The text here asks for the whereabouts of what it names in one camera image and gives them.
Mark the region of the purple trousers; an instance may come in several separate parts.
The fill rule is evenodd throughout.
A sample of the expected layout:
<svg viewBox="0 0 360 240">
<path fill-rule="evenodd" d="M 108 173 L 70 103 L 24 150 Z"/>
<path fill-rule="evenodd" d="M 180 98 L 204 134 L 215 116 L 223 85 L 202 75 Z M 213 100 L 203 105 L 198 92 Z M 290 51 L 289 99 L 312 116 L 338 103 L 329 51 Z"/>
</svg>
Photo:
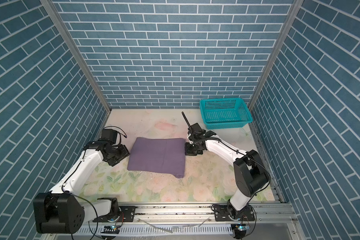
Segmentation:
<svg viewBox="0 0 360 240">
<path fill-rule="evenodd" d="M 185 176 L 186 155 L 183 138 L 148 139 L 138 137 L 132 147 L 127 169 L 170 174 L 177 179 Z"/>
</svg>

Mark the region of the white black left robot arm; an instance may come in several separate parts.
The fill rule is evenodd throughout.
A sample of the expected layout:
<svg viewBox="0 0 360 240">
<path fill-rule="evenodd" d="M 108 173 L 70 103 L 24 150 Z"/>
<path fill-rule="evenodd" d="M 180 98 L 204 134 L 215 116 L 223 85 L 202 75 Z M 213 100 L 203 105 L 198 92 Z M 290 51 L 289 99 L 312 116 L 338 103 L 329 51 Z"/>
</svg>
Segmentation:
<svg viewBox="0 0 360 240">
<path fill-rule="evenodd" d="M 76 163 L 48 192 L 33 201 L 36 230 L 40 234 L 74 234 L 91 220 L 117 222 L 121 218 L 117 198 L 101 198 L 91 203 L 79 197 L 87 179 L 102 162 L 114 167 L 129 156 L 125 145 L 109 141 L 87 143 Z"/>
</svg>

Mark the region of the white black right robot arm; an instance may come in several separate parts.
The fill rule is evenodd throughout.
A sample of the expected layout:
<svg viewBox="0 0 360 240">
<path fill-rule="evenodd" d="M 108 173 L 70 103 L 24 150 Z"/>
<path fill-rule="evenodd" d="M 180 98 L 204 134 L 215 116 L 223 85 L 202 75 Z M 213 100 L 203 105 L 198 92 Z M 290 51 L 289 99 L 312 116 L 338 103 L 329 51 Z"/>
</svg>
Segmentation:
<svg viewBox="0 0 360 240">
<path fill-rule="evenodd" d="M 271 175 L 264 167 L 259 153 L 244 151 L 223 141 L 213 131 L 206 131 L 198 123 L 191 125 L 182 112 L 188 126 L 188 142 L 185 143 L 187 156 L 212 152 L 233 166 L 237 190 L 228 200 L 226 213 L 232 220 L 241 219 L 254 196 L 268 187 Z"/>
</svg>

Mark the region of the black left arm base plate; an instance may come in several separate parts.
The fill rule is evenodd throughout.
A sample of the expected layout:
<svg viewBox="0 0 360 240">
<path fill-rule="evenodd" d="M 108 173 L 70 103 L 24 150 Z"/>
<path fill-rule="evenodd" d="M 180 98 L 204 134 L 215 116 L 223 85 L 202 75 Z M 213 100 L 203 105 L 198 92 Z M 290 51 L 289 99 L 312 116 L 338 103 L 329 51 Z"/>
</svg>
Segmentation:
<svg viewBox="0 0 360 240">
<path fill-rule="evenodd" d="M 121 206 L 119 207 L 119 212 L 115 218 L 111 218 L 111 215 L 100 216 L 96 219 L 93 219 L 93 223 L 124 223 L 124 222 L 133 222 L 135 217 L 136 206 Z"/>
</svg>

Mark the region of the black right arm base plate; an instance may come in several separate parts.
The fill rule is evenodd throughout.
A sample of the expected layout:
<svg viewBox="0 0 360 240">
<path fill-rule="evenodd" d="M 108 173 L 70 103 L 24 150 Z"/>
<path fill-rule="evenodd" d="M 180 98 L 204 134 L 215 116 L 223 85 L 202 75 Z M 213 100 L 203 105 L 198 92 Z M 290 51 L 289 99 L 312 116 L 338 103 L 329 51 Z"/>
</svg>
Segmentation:
<svg viewBox="0 0 360 240">
<path fill-rule="evenodd" d="M 211 205 L 211 210 L 214 213 L 215 221 L 228 222 L 228 221 L 254 221 L 255 212 L 252 206 L 247 205 L 241 210 L 236 210 L 231 205 Z"/>
</svg>

